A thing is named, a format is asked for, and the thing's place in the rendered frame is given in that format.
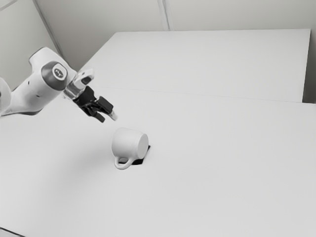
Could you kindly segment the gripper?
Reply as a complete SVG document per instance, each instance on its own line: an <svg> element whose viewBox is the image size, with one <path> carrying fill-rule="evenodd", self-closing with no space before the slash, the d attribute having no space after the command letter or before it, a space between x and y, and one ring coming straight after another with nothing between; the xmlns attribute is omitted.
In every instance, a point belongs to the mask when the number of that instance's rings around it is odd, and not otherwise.
<svg viewBox="0 0 316 237"><path fill-rule="evenodd" d="M88 116L96 118L101 123L105 121L101 113L106 114L114 121L118 119L114 106L102 96L97 99L93 89L89 86L76 99L73 99L73 102Z"/></svg>

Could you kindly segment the white mug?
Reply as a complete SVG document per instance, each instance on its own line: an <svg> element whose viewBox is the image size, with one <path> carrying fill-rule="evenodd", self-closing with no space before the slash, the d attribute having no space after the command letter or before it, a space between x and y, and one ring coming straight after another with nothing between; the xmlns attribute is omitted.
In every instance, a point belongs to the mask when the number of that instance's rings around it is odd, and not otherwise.
<svg viewBox="0 0 316 237"><path fill-rule="evenodd" d="M134 161L146 156L149 149L149 138L146 133L141 131L121 127L113 135L111 148L115 157L115 167L125 170Z"/></svg>

